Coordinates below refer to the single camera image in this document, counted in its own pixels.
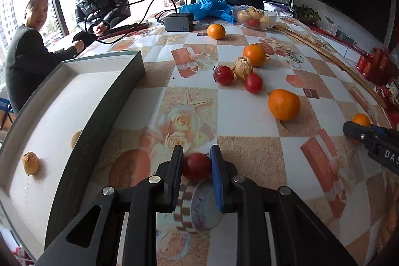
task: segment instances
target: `blue plastic bag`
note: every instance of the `blue plastic bag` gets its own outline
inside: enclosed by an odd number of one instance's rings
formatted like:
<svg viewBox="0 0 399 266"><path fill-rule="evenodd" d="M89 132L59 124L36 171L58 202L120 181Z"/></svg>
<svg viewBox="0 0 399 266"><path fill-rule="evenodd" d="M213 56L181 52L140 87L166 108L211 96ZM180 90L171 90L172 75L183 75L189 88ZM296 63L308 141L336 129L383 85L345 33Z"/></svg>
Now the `blue plastic bag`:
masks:
<svg viewBox="0 0 399 266"><path fill-rule="evenodd" d="M197 4L183 5L179 7L179 13L193 13L195 20L201 20L207 16L221 18L233 24L235 22L232 6L225 0L199 0Z"/></svg>

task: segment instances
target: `black pants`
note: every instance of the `black pants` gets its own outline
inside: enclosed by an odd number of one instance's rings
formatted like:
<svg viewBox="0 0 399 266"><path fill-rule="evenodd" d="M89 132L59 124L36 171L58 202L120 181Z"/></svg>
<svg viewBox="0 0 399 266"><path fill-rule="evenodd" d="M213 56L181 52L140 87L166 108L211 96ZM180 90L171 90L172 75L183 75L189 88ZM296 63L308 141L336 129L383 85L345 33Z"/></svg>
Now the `black pants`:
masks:
<svg viewBox="0 0 399 266"><path fill-rule="evenodd" d="M111 23L109 24L109 28L114 28L116 25L118 25L123 20L125 20L125 18L123 18L123 17L114 18L111 21ZM79 40L84 42L85 47L83 49L85 49L89 45L91 45L95 40L97 40L97 36L95 36L94 34L88 34L84 31L81 31L73 37L72 43L75 41L79 41Z"/></svg>

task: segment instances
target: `black puffer jacket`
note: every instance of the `black puffer jacket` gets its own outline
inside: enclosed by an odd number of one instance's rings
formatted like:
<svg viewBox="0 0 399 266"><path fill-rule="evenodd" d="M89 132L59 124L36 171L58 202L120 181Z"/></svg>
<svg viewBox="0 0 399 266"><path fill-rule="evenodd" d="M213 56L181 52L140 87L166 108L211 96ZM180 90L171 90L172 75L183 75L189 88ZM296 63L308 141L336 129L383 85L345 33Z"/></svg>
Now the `black puffer jacket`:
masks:
<svg viewBox="0 0 399 266"><path fill-rule="evenodd" d="M116 17L126 19L130 16L128 0L76 0L75 17L78 28L85 32L85 18L87 16L86 28L89 33L93 33L93 26L101 22L108 25Z"/></svg>

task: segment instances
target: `man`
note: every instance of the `man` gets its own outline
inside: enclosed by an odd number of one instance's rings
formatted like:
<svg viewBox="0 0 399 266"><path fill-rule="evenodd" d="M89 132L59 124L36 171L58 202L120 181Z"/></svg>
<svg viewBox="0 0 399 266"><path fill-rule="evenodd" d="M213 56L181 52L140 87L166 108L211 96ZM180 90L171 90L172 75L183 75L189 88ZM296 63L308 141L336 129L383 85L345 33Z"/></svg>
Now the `man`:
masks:
<svg viewBox="0 0 399 266"><path fill-rule="evenodd" d="M19 26L5 60L5 82L11 106L18 113L42 81L61 61L72 59L83 50L83 41L66 50L48 52L39 33L47 19L48 0L30 0L25 24Z"/></svg>
<svg viewBox="0 0 399 266"><path fill-rule="evenodd" d="M83 40L89 46L107 29L130 16L128 4L128 0L76 0L76 24L82 32L73 40Z"/></svg>

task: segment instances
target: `man's hand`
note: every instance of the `man's hand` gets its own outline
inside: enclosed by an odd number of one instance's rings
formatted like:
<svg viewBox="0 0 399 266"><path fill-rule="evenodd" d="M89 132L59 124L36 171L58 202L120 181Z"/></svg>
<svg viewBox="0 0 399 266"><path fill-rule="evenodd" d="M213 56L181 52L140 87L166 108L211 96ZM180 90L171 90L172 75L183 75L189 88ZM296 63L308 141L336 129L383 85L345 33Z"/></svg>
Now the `man's hand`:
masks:
<svg viewBox="0 0 399 266"><path fill-rule="evenodd" d="M82 52L83 48L85 47L85 43L83 41L75 41L72 46L76 48L77 53Z"/></svg>
<svg viewBox="0 0 399 266"><path fill-rule="evenodd" d="M106 25L103 22L93 26L93 34L95 36L101 36L105 31L106 31Z"/></svg>

